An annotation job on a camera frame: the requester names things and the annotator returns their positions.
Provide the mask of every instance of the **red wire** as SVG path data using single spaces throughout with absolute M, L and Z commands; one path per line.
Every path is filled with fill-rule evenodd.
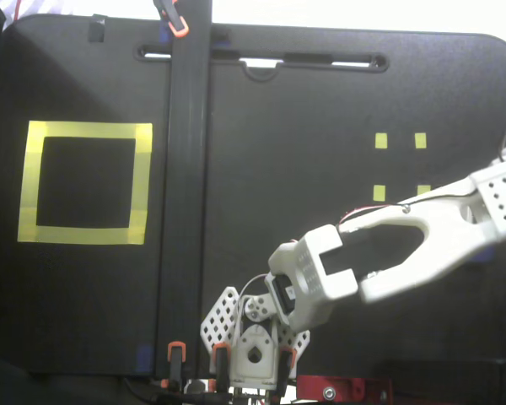
M 339 221 L 339 225 L 341 225 L 343 222 L 345 222 L 345 220 L 348 217 L 353 216 L 355 213 L 359 213 L 359 212 L 362 212 L 362 211 L 367 211 L 368 209 L 374 209 L 374 208 L 386 208 L 386 207 L 389 207 L 389 206 L 390 206 L 390 204 L 383 204 L 383 205 L 368 205 L 368 206 L 365 206 L 365 207 L 355 208 L 352 211 L 349 211 L 348 213 L 346 213 L 343 216 L 343 218 L 341 218 L 341 221 Z
M 17 0 L 17 5 L 15 6 L 15 16 L 13 17 L 13 21 L 17 21 L 19 19 L 19 10 L 21 1 L 22 0 Z

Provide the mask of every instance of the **red metal base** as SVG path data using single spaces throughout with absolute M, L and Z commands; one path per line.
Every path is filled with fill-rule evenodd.
M 322 402 L 365 402 L 385 405 L 393 403 L 390 380 L 322 375 L 299 375 L 296 383 L 296 398 Z

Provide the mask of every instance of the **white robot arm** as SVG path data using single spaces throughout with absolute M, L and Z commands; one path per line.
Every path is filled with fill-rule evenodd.
M 398 204 L 325 225 L 298 242 L 280 245 L 268 261 L 265 282 L 281 321 L 296 332 L 325 323 L 334 304 L 359 292 L 374 302 L 429 283 L 457 268 L 486 246 L 506 240 L 506 149 L 503 160 L 434 191 Z M 351 268 L 326 275 L 320 255 L 342 248 L 341 236 L 379 225 L 413 226 L 423 243 L 400 265 L 372 272 L 359 284 Z M 292 284 L 296 297 L 286 304 L 277 277 Z
M 219 375 L 217 359 L 226 362 L 228 354 L 231 386 L 238 392 L 265 389 L 272 395 L 265 402 L 277 402 L 287 379 L 296 376 L 310 341 L 308 329 L 326 323 L 339 301 L 359 293 L 370 303 L 416 288 L 505 241 L 505 138 L 499 158 L 486 169 L 397 204 L 359 208 L 336 226 L 324 225 L 281 244 L 268 261 L 270 272 L 257 276 L 268 294 L 244 295 L 245 288 L 238 294 L 227 287 L 202 323 L 211 371 Z M 354 232 L 386 224 L 420 229 L 422 244 L 401 264 L 379 268 L 359 282 L 352 268 L 326 274 L 322 254 L 345 248 L 342 240 Z M 222 348 L 225 356 L 216 356 Z

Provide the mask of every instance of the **screw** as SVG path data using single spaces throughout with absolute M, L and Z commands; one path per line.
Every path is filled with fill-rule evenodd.
M 327 401 L 333 401 L 336 397 L 336 390 L 333 389 L 331 386 L 327 386 L 324 391 L 322 392 L 322 396 Z

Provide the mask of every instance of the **yellow tape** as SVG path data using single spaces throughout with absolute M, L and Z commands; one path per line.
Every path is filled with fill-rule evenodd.
M 429 184 L 422 184 L 417 187 L 417 195 L 424 194 L 426 192 L 431 191 L 431 186 Z
M 425 132 L 417 132 L 414 134 L 416 149 L 425 149 L 428 146 L 428 136 Z
M 387 149 L 388 148 L 388 134 L 383 132 L 377 132 L 374 135 L 374 146 L 376 149 Z
M 373 186 L 373 201 L 386 200 L 386 186 L 375 184 Z
M 17 241 L 75 245 L 142 245 L 148 217 L 152 124 L 31 121 L 24 154 Z M 89 229 L 38 226 L 41 155 L 47 137 L 135 139 L 132 210 L 128 228 Z

